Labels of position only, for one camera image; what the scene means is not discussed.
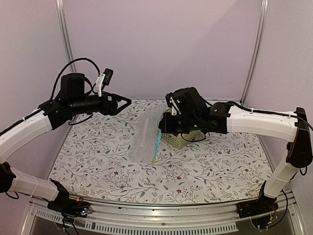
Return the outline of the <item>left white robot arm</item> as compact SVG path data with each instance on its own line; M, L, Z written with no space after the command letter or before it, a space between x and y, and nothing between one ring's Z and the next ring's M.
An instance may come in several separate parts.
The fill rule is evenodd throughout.
M55 130L75 115L101 113L115 116L131 104L131 100L104 92L113 71L99 74L94 86L85 92L89 80L82 73L69 73L61 78L60 91L36 110L5 129L0 134L0 191L16 192L53 201L61 212L69 212L73 203L69 192L57 181L43 180L25 174L8 163L9 157L33 139Z

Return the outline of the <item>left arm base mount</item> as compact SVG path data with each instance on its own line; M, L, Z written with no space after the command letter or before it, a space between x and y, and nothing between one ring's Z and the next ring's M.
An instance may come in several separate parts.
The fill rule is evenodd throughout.
M49 201L47 208L56 212L65 214L71 217L84 217L92 213L92 208L89 202L84 201L83 197L70 199L69 192L59 182L51 180L57 187L58 194L53 201Z

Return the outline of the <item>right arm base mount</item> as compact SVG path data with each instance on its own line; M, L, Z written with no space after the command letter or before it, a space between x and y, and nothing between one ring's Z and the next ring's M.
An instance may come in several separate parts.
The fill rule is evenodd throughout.
M275 212L278 209L277 198L265 196L265 184L266 183L262 184L256 199L236 204L237 214L240 218L258 216L251 220L252 225L258 230L267 229L270 226L272 216L269 213Z

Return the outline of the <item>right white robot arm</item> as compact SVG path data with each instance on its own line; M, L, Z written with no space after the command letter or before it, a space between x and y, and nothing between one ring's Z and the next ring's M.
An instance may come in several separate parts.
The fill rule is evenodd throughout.
M196 88L179 89L166 95L170 112L162 115L159 128L166 134L249 133L287 141L286 157L266 180L261 196L253 202L256 213L264 213L272 200L302 168L313 161L310 130L303 108L275 112L246 108L234 102L209 104Z

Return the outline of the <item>clear zip top bag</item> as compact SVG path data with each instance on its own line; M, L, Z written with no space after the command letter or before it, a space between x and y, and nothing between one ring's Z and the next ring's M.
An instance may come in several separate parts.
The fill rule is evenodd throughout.
M151 164L156 157L160 144L161 132L159 122L166 110L161 103L145 111L139 118L131 145L129 159L134 163Z

